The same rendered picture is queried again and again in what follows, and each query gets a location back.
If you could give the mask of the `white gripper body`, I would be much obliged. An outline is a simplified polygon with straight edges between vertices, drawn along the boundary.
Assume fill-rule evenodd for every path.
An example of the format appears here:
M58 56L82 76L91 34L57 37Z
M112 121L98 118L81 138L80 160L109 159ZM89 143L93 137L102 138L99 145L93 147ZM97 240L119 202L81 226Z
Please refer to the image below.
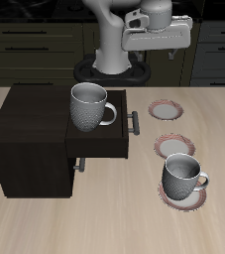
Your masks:
M122 49L130 51L184 49L190 46L192 19L173 16L165 29L149 32L146 28L127 28L122 36Z

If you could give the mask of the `red-rimmed white plate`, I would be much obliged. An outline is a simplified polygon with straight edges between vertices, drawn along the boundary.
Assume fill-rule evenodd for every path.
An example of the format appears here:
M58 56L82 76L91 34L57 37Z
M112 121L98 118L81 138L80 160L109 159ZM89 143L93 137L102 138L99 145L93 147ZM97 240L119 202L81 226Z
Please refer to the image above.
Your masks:
M188 138L180 134L165 134L155 141L154 150L160 157L166 159L174 153L193 156L195 146Z
M198 210L204 206L207 200L206 190L193 191L189 197L183 200L173 200L169 198L164 191L162 183L159 183L158 191L164 204L183 212Z
M183 108L174 101L162 99L152 102L148 107L148 112L159 120L172 121L183 114Z

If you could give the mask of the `grey porcelain mug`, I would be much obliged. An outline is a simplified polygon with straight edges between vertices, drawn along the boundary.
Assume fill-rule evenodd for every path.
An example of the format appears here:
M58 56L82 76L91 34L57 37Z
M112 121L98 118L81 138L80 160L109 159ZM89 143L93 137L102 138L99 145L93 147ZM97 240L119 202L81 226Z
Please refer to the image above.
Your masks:
M117 118L115 106L107 101L107 91L95 83L76 84L70 92L69 108L73 125L82 132L91 132L99 125L111 125ZM109 121L103 121L106 108L113 112Z
M162 185L165 194L173 200L184 200L194 191L202 191L209 184L209 176L200 163L184 153L169 155L164 164Z

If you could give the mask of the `dark wooden drawer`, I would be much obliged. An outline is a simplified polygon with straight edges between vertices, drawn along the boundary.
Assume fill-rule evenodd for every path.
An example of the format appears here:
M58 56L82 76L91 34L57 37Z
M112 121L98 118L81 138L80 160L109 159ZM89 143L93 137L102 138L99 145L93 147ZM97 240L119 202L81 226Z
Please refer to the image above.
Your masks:
M115 122L81 132L68 121L65 144L70 158L128 158L129 130L125 90L108 90L108 101L117 110Z

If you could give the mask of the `dark kitchen cupboards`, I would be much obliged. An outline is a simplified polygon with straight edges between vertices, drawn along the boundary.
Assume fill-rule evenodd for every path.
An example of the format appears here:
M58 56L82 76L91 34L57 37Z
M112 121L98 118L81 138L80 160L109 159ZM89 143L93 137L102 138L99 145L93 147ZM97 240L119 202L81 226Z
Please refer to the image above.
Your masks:
M146 86L188 86L200 25L191 30L191 45L169 52L144 51L150 66ZM96 23L0 23L0 86L74 85L73 70L100 46Z

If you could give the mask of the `black kitchen countertop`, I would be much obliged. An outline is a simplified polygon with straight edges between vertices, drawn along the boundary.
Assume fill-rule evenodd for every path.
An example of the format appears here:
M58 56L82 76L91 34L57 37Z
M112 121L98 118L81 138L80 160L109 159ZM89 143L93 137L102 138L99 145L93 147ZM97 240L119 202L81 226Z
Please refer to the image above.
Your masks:
M225 0L171 0L174 16L225 21ZM82 0L0 0L0 23L97 23Z

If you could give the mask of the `dark wooden cabinet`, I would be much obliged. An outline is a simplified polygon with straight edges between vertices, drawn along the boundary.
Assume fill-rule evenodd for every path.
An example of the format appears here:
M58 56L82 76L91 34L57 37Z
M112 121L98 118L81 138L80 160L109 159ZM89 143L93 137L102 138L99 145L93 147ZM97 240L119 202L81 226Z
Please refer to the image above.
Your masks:
M14 85L0 109L0 185L12 198L70 197L68 85Z

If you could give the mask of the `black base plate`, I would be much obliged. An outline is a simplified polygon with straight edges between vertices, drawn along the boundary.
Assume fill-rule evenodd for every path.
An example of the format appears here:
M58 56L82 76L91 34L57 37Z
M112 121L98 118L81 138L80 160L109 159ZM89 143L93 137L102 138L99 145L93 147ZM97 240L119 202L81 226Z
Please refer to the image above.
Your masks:
M87 54L74 67L74 78L78 82L91 82L103 87L141 87L151 77L151 69L145 62L139 62L135 54L129 54L131 67L119 74L105 74L92 65L96 60L95 54Z

